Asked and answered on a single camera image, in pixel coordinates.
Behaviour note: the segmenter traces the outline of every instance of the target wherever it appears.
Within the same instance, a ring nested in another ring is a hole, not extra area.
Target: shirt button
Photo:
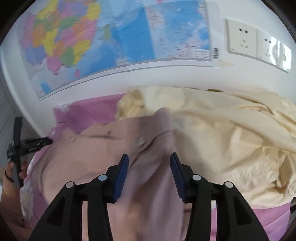
[[[144,145],[145,145],[145,142],[146,142],[145,138],[144,138],[144,137],[140,137],[140,138],[138,139],[138,146],[139,146],[139,147],[144,146]]]
[[[75,137],[74,136],[70,136],[70,142],[74,142],[75,141]]]

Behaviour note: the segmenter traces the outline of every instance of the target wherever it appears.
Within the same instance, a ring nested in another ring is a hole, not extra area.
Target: map barcode
[[[219,59],[219,49],[213,48],[213,59]]]

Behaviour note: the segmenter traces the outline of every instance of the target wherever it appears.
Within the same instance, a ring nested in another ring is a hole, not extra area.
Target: wrinkled fabric
[[[57,124],[49,131],[47,136],[55,142],[67,128],[75,133],[80,133],[95,123],[108,124],[115,121],[116,104],[122,97],[123,94],[103,96],[55,107],[53,111]],[[45,146],[35,153],[28,166],[24,186],[20,191],[24,220],[32,228],[36,226],[49,203],[43,194],[32,185],[30,176],[33,167],[49,148],[50,146]]]
[[[296,194],[296,106],[275,93],[143,87],[118,103],[118,120],[172,114],[180,161],[208,181],[233,182],[252,208]]]
[[[170,115],[97,123],[80,134],[66,129],[33,167],[31,185],[50,203],[68,181],[90,182],[129,156],[121,198],[108,205],[114,241],[182,240],[184,206],[170,169],[175,150]],[[83,205],[83,240],[87,209]]]
[[[287,231],[290,204],[268,209],[253,209],[255,215],[263,226],[270,241],[279,241]],[[191,207],[185,208],[184,219],[189,221]],[[217,209],[212,210],[210,241],[217,237]]]

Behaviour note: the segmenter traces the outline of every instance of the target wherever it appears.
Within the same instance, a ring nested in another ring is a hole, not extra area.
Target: flower pattern
[[[34,205],[33,188],[30,180],[25,181],[24,186],[20,190],[20,201],[23,217],[29,221],[33,216]]]

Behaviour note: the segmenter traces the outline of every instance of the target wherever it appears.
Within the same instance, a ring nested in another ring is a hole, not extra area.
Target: electrical outlet
[[[231,19],[227,20],[229,51],[257,57],[256,29]]]
[[[257,58],[276,65],[277,40],[270,34],[257,29]]]
[[[276,66],[286,72],[289,72],[291,69],[291,65],[292,65],[291,50],[280,41],[277,41]]]

